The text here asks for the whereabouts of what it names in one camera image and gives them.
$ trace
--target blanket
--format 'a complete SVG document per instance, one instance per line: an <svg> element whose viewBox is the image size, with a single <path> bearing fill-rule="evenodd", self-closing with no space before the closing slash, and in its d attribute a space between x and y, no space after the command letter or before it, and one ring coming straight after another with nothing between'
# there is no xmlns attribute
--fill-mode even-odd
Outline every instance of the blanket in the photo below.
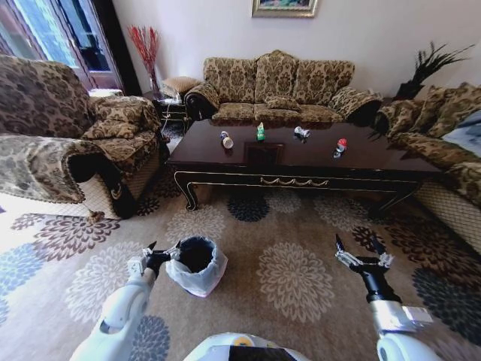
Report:
<svg viewBox="0 0 481 361"><path fill-rule="evenodd" d="M443 140L481 157L481 111L471 114L459 123L456 129L443 136Z"/></svg>

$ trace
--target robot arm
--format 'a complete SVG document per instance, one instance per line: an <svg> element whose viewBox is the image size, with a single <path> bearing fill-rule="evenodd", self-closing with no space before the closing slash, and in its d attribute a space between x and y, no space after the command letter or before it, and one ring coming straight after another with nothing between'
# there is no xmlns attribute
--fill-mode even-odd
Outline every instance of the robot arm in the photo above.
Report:
<svg viewBox="0 0 481 361"><path fill-rule="evenodd" d="M160 265L170 260L174 251L154 251L154 247L155 243L143 250L142 257L129 260L126 285L107 298L100 318L89 337L76 349L71 361L129 359L135 331L147 309Z"/></svg>
<svg viewBox="0 0 481 361"><path fill-rule="evenodd" d="M441 361L434 351L421 341L409 336L420 326L432 323L424 308L406 307L388 285L384 274L394 257L373 237L371 243L380 258L356 257L344 250L336 235L336 258L352 271L359 273L368 289L366 299L373 311L374 325L380 335L377 356L382 361Z"/></svg>

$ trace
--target painting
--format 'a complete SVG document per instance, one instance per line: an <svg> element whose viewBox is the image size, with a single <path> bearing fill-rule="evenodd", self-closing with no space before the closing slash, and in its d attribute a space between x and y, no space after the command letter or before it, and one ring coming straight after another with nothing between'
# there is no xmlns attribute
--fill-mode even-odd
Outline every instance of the painting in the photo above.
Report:
<svg viewBox="0 0 481 361"><path fill-rule="evenodd" d="M253 17L314 17L317 0L253 0Z"/></svg>

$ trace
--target dark wooden coffee table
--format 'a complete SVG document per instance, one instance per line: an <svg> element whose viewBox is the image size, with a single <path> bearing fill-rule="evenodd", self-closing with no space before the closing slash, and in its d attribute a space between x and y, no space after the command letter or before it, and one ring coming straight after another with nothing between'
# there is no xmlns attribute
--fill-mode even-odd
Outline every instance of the dark wooden coffee table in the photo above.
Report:
<svg viewBox="0 0 481 361"><path fill-rule="evenodd" d="M388 193L372 207L379 217L387 208L413 194L440 170L391 145L369 127L349 123L326 123L312 129L305 143L293 128L265 130L265 141L256 141L254 126L214 126L209 120L195 122L177 145L168 164L187 198L187 209L197 208L193 184L251 187L363 190ZM231 150L221 145L220 132L234 141ZM340 158L333 153L337 140L347 139Z"/></svg>

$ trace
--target potted plant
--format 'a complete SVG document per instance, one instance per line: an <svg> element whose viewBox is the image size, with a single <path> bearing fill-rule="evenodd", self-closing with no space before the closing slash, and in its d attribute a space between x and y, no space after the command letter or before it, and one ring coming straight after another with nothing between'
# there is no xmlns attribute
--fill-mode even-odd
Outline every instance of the potted plant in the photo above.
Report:
<svg viewBox="0 0 481 361"><path fill-rule="evenodd" d="M426 50L418 51L418 56L416 58L416 71L414 72L413 79L409 80L407 83L401 84L396 97L394 97L394 100L414 99L417 93L419 93L419 91L423 88L424 85L422 85L422 82L424 80L432 76L432 74L440 70L445 65L468 59L458 58L458 55L474 46L474 44L472 44L464 49L454 50L450 53L441 53L440 51L444 49L447 44L443 44L436 48L434 46L434 42L432 41L430 45L430 53L428 53Z"/></svg>

